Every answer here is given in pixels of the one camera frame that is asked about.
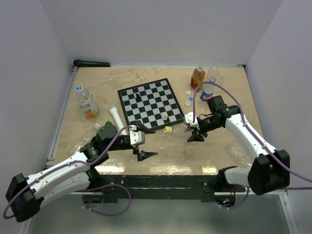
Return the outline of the pepsi label bottle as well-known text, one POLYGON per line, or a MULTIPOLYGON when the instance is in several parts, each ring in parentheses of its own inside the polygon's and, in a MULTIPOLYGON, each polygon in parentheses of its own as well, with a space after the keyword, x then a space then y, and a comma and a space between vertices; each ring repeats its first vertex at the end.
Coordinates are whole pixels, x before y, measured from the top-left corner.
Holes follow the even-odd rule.
POLYGON ((210 83, 203 84, 200 99, 202 101, 207 101, 213 96, 214 91, 215 91, 215 86, 213 84, 210 84, 210 83))

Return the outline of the amber drink bottle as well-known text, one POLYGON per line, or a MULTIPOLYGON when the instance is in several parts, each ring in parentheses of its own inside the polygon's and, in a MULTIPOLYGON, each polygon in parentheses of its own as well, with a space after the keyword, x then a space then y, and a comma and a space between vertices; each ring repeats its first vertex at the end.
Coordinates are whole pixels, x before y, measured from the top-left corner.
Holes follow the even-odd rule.
POLYGON ((193 74, 191 76, 190 87, 194 91, 200 83, 202 83, 205 79, 206 72, 203 66, 198 66, 194 69, 193 74))

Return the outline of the yellow cap clear bottle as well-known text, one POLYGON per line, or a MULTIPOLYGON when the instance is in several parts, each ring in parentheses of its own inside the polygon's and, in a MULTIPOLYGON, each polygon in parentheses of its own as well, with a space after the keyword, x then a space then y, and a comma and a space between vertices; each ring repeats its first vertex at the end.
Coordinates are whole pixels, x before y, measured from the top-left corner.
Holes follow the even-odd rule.
POLYGON ((169 135, 170 137, 181 139, 181 140, 187 140, 191 136, 191 132, 185 132, 185 127, 181 127, 179 125, 171 126, 172 132, 169 135))

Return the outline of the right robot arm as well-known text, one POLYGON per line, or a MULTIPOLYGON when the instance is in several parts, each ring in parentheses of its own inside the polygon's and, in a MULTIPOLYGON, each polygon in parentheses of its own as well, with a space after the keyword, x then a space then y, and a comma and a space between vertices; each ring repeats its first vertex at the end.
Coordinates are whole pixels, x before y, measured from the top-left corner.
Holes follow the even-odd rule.
POLYGON ((285 150, 277 150, 249 125, 238 106, 228 106, 222 96, 208 100, 210 114, 201 119, 193 112, 185 114, 183 120, 192 132, 188 142, 203 142, 208 132, 225 128, 253 158, 251 168, 236 166, 220 169, 214 184, 216 189, 229 191, 234 185, 250 188, 256 195, 263 195, 290 184, 290 156, 285 150))

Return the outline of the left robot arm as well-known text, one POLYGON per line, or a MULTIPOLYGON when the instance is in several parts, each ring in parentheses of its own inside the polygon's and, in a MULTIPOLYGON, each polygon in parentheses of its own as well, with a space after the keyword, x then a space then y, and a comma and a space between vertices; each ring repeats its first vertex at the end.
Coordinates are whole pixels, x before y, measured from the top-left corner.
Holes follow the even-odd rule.
POLYGON ((15 175, 7 189, 4 219, 15 218, 24 222, 49 202, 76 191, 96 191, 101 186, 101 177, 96 166, 108 160, 108 151, 133 150, 138 161, 143 161, 155 152, 139 150, 145 143, 146 134, 154 130, 141 121, 117 129, 113 124, 100 127, 97 134, 66 160, 35 174, 15 175))

